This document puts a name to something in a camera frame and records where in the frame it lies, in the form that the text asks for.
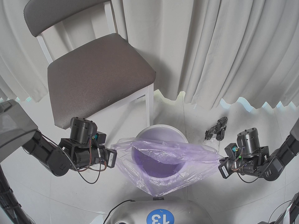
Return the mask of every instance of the chair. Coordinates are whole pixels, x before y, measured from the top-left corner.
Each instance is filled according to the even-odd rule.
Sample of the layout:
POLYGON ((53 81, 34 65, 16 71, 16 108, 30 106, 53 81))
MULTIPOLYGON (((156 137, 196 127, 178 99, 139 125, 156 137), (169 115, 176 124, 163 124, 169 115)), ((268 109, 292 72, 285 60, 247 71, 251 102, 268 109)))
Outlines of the chair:
POLYGON ((72 117, 87 118, 146 96, 147 125, 153 124, 156 73, 115 33, 111 0, 30 0, 24 18, 49 62, 48 87, 56 126, 69 128, 72 117), (52 60, 41 33, 89 7, 104 3, 110 34, 52 60))

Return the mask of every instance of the white curtain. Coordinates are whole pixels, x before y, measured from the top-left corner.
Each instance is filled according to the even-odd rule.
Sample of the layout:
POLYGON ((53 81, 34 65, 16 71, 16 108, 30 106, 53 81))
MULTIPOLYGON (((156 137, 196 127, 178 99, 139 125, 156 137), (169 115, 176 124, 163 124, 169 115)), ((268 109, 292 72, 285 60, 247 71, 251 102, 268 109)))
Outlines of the white curtain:
MULTIPOLYGON (((12 0, 3 1, 15 7, 12 0)), ((47 61, 26 30, 26 2, 14 0, 18 13, 4 6, 7 29, 15 26, 10 29, 16 41, 11 48, 0 41, 0 72, 6 82, 3 86, 0 78, 0 88, 19 96, 21 87, 39 101, 47 92, 47 61), (12 49, 20 44, 21 49, 12 49), (13 55, 12 61, 3 54, 13 55), (12 69, 21 65, 26 73, 12 69), (3 77, 3 67, 14 80, 3 77)), ((155 69, 155 88, 166 98, 174 100, 185 91, 186 103, 206 109, 221 98, 234 103, 239 97, 255 108, 265 102, 275 107, 279 101, 299 105, 299 0, 112 0, 112 5, 118 33, 155 69)), ((108 33, 103 5, 98 5, 49 28, 43 37, 56 59, 108 33)))

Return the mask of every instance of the chair cushion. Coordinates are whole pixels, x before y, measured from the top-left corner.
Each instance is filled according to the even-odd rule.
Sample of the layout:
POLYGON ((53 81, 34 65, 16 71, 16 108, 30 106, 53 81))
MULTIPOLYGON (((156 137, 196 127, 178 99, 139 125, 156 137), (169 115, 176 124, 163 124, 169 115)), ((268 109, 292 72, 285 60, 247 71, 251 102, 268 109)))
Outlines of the chair cushion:
POLYGON ((48 67, 54 123, 67 129, 72 117, 88 118, 152 84, 155 77, 152 67, 120 35, 93 40, 48 67))

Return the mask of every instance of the chair backrest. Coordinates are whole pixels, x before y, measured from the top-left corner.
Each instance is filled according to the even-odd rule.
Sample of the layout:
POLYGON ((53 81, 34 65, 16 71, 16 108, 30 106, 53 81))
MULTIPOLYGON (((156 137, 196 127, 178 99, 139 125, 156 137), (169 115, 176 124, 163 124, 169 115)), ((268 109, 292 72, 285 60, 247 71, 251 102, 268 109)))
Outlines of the chair backrest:
POLYGON ((31 34, 37 37, 44 30, 89 7, 111 0, 30 0, 24 18, 31 34))

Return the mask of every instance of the floor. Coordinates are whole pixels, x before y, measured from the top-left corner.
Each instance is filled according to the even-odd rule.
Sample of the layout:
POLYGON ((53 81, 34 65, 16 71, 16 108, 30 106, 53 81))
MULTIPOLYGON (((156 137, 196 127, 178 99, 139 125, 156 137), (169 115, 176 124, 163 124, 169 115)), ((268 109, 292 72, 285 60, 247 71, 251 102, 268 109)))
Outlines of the floor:
MULTIPOLYGON (((225 155, 224 147, 227 144, 236 142, 238 132, 252 127, 258 129, 261 146, 268 145, 270 152, 273 152, 281 146, 299 117, 299 108, 292 103, 275 109, 265 104, 260 109, 250 108, 249 112, 246 104, 240 100, 231 106, 222 103, 206 111, 195 105, 184 104, 183 98, 182 92, 176 101, 170 101, 155 91, 154 124, 172 125, 184 133, 190 143, 202 143, 205 130, 215 125, 220 117, 227 116, 225 138, 219 147, 221 155, 225 155)), ((39 103, 23 102, 21 105, 43 134, 55 142, 69 136, 69 130, 54 126, 49 96, 39 103)), ((144 98, 112 113, 101 116, 95 114, 90 119, 97 124, 99 131, 107 134, 108 146, 116 143, 119 138, 135 137, 146 127, 144 98)), ((89 185, 72 171, 63 177, 53 176, 21 148, 1 165, 18 201, 37 224, 99 224, 110 209, 123 200, 152 199, 130 183, 118 168, 103 172, 96 184, 89 185)), ((243 183, 237 175, 225 180, 217 172, 196 184, 168 194, 165 199, 197 201, 206 208, 215 224, 256 224, 268 221, 277 206, 299 191, 297 165, 299 158, 294 158, 278 180, 267 182, 261 179, 252 184, 243 183)), ((96 178, 96 174, 89 171, 84 176, 90 181, 96 178)), ((271 221, 285 207, 280 207, 271 221)), ((0 219, 6 224, 2 211, 0 219)))

